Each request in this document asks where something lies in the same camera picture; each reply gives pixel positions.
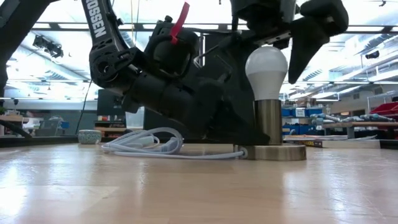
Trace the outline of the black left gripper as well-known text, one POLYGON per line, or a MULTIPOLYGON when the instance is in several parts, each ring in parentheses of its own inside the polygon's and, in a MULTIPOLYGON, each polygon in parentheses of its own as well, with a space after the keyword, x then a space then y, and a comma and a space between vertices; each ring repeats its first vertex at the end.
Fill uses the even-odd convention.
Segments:
POLYGON ((190 88, 180 80, 141 72, 125 92, 122 109, 135 113, 141 106, 207 139, 243 146, 266 146, 270 141, 236 112, 222 84, 211 78, 197 78, 190 88))

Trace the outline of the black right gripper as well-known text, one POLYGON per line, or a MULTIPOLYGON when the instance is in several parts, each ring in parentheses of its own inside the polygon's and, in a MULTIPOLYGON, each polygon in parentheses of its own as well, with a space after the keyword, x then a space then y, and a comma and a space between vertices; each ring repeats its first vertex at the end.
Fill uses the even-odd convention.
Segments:
POLYGON ((342 0, 309 0, 293 21, 293 0, 231 0, 231 30, 246 21, 254 40, 284 49, 292 36, 289 83, 294 84, 313 56, 330 38, 344 33, 349 24, 342 0))

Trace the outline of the brass lamp base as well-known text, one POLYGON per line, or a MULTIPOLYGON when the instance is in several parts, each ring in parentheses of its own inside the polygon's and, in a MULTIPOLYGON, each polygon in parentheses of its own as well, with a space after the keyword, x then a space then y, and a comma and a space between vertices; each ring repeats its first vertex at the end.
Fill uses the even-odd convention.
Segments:
POLYGON ((254 102, 254 120, 270 137, 267 146, 234 145, 235 152, 243 152, 239 159, 265 161, 304 161, 306 146, 282 142, 282 108, 280 100, 259 100, 254 102))

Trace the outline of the white lightbulb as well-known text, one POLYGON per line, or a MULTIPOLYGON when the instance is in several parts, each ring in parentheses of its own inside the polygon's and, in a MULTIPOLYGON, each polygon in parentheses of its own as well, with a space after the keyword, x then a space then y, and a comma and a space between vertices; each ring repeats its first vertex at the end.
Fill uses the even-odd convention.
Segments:
POLYGON ((273 46, 259 47, 245 64, 245 73, 254 93, 254 100, 278 100, 288 70, 284 54, 273 46))

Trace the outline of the black folding partition screen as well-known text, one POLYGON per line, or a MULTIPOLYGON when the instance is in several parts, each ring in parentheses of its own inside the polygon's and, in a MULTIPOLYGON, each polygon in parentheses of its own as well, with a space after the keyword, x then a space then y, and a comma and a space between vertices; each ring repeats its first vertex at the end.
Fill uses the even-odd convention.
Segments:
MULTIPOLYGON (((252 105, 254 94, 246 77, 244 67, 249 55, 258 49, 258 45, 235 42, 223 49, 219 49, 218 46, 223 40, 224 38, 221 35, 211 34, 206 36, 206 51, 210 51, 211 48, 214 48, 214 51, 210 51, 205 56, 205 64, 202 68, 191 65, 186 76, 182 78, 182 82, 190 86, 190 88, 194 88, 197 78, 211 78, 218 81, 222 84, 225 93, 230 97, 236 112, 248 123, 256 127, 252 105)), ((146 129, 174 128, 183 137, 187 138, 189 142, 230 143, 215 141, 193 134, 184 125, 149 109, 145 110, 144 127, 146 129)))

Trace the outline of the long wooden workbench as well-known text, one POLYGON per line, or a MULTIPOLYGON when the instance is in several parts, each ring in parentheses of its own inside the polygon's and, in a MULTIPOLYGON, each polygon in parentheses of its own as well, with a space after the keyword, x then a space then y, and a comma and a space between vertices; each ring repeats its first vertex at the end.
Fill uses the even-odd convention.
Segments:
POLYGON ((377 127, 377 128, 385 128, 390 136, 394 137, 395 129, 398 129, 398 122, 365 122, 365 121, 356 121, 356 122, 346 122, 346 123, 330 123, 323 124, 322 128, 325 130, 325 134, 328 134, 329 129, 331 128, 346 128, 348 139, 355 138, 354 128, 355 127, 377 127))

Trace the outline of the clear plastic tub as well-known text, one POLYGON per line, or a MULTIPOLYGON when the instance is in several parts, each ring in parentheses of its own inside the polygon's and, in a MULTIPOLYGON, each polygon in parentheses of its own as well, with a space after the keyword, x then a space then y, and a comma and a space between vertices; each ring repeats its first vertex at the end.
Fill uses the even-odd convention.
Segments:
POLYGON ((144 125, 144 107, 140 107, 136 113, 126 112, 127 128, 143 128, 144 125))

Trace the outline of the red storage bin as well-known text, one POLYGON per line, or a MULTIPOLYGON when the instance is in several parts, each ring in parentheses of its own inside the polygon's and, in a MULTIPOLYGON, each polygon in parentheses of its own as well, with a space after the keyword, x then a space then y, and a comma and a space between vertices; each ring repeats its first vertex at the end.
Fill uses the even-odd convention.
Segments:
POLYGON ((397 102, 392 102, 392 103, 384 103, 378 106, 377 108, 374 108, 371 112, 371 114, 378 114, 378 115, 395 115, 398 114, 398 101, 397 102))

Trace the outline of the black Outsiders book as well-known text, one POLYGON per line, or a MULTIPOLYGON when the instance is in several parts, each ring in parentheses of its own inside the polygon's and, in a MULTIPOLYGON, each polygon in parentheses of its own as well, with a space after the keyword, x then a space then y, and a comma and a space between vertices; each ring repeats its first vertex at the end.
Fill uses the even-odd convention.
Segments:
POLYGON ((308 147, 332 148, 332 149, 380 149, 379 140, 343 140, 343 141, 326 141, 326 140, 293 140, 284 141, 291 144, 302 144, 308 147))

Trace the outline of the black computer monitor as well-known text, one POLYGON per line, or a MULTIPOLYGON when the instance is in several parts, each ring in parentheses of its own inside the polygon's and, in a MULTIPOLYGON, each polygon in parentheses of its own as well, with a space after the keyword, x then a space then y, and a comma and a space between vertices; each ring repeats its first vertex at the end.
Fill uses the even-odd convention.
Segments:
POLYGON ((116 95, 111 91, 98 90, 97 115, 98 116, 124 116, 125 111, 121 108, 122 96, 116 95))

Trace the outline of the small grey patterned bowl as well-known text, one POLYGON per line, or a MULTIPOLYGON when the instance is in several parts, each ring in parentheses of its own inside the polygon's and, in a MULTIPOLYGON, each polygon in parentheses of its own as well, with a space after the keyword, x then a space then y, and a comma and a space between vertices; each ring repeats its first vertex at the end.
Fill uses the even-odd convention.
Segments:
POLYGON ((78 132, 78 142, 80 144, 98 144, 101 142, 101 131, 94 129, 82 129, 78 132))

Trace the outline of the small wooden side table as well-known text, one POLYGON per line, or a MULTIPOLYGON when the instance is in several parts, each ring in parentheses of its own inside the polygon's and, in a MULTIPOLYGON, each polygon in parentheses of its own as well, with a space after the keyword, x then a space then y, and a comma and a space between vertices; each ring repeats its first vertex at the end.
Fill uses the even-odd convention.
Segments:
POLYGON ((21 135, 24 138, 31 138, 32 136, 23 130, 24 117, 23 116, 6 116, 0 115, 0 125, 10 129, 12 132, 21 135))

